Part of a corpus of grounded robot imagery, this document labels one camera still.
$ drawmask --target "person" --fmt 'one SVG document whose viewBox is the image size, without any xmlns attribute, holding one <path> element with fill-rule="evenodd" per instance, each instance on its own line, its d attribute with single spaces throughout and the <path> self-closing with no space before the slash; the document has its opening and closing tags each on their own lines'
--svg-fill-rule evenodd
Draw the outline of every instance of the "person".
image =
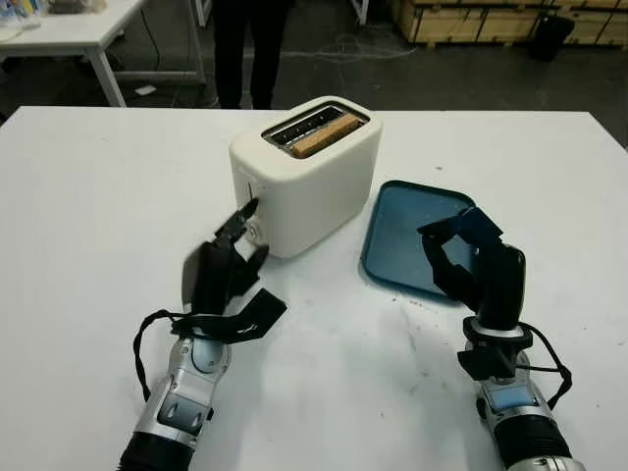
<svg viewBox="0 0 628 471">
<path fill-rule="evenodd" d="M 253 108 L 270 109 L 290 0 L 215 0 L 216 90 L 221 108 L 239 108 L 244 34 L 250 21 L 255 54 L 250 93 Z"/>
</svg>

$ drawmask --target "white desk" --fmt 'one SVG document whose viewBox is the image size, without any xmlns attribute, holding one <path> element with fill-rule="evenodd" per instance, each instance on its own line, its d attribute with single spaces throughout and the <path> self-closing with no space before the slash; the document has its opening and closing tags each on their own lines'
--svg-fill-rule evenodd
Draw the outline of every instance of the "white desk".
<svg viewBox="0 0 628 471">
<path fill-rule="evenodd" d="M 48 15 L 41 18 L 41 26 L 26 29 L 9 41 L 0 42 L 2 56 L 77 56 L 86 55 L 111 106 L 125 107 L 125 99 L 118 87 L 118 79 L 193 79 L 205 82 L 202 56 L 196 24 L 189 0 L 183 0 L 188 9 L 188 27 L 191 35 L 190 58 L 193 72 L 121 72 L 114 74 L 105 50 L 146 0 L 107 0 L 107 8 L 100 13 L 83 15 Z"/>
<path fill-rule="evenodd" d="M 22 108 L 0 129 L 0 469 L 115 468 L 143 406 L 132 338 L 181 308 L 183 259 L 235 207 L 228 145 L 272 115 Z M 289 311 L 235 345 L 191 469 L 500 469 L 455 356 L 469 311 L 358 275 L 390 179 L 467 193 L 525 251 L 524 319 L 574 374 L 560 428 L 588 469 L 627 462 L 628 155 L 585 113 L 381 117 L 362 213 L 263 269 Z M 145 336 L 149 384 L 167 324 Z M 540 344 L 531 356 L 550 363 Z M 535 377 L 547 396 L 559 383 Z"/>
</svg>

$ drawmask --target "white toaster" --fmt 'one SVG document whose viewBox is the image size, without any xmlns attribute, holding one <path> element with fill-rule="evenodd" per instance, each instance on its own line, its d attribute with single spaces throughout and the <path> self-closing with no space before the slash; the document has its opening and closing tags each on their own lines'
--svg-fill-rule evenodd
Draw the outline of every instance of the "white toaster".
<svg viewBox="0 0 628 471">
<path fill-rule="evenodd" d="M 237 205 L 259 198 L 251 241 L 291 257 L 357 214 L 381 134 L 370 111 L 323 96 L 238 136 L 230 148 Z"/>
</svg>

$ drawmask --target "plastic tray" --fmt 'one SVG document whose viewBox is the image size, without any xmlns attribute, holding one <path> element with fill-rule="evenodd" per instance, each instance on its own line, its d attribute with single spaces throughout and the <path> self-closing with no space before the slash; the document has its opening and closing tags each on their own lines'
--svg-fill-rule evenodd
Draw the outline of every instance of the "plastic tray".
<svg viewBox="0 0 628 471">
<path fill-rule="evenodd" d="M 417 228 L 475 206 L 456 191 L 401 181 L 380 188 L 362 249 L 362 267 L 379 284 L 413 293 L 445 294 L 433 282 Z M 459 237 L 445 245 L 452 263 L 473 270 L 473 249 Z"/>
</svg>

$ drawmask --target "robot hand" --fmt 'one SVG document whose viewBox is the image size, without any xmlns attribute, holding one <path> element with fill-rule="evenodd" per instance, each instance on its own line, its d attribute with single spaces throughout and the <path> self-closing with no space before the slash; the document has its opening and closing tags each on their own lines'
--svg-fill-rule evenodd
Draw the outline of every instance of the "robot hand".
<svg viewBox="0 0 628 471">
<path fill-rule="evenodd" d="M 496 441 L 508 471 L 585 471 L 571 458 L 551 410 L 571 388 L 571 373 L 546 337 L 519 322 L 525 285 L 525 256 L 501 242 L 501 230 L 477 207 L 417 230 L 434 270 L 434 283 L 452 299 L 476 313 L 464 319 L 467 337 L 458 352 L 462 368 L 480 382 L 477 408 Z M 454 236 L 478 248 L 476 276 L 452 265 L 443 244 Z M 556 368 L 530 366 L 523 351 L 536 334 L 548 348 Z M 563 384 L 545 401 L 530 379 L 530 370 L 559 373 Z"/>
<path fill-rule="evenodd" d="M 231 360 L 231 343 L 264 337 L 286 311 L 286 305 L 260 289 L 237 314 L 224 317 L 235 296 L 245 294 L 258 280 L 268 246 L 248 259 L 235 244 L 246 232 L 255 212 L 253 199 L 204 242 L 183 266 L 183 304 L 188 314 L 158 311 L 146 317 L 133 341 L 135 368 L 142 386 L 144 410 L 120 460 L 119 471 L 185 471 L 197 438 L 213 415 L 212 396 Z M 144 330 L 155 320 L 172 321 L 179 336 L 170 353 L 168 374 L 151 392 L 139 357 Z"/>
</svg>

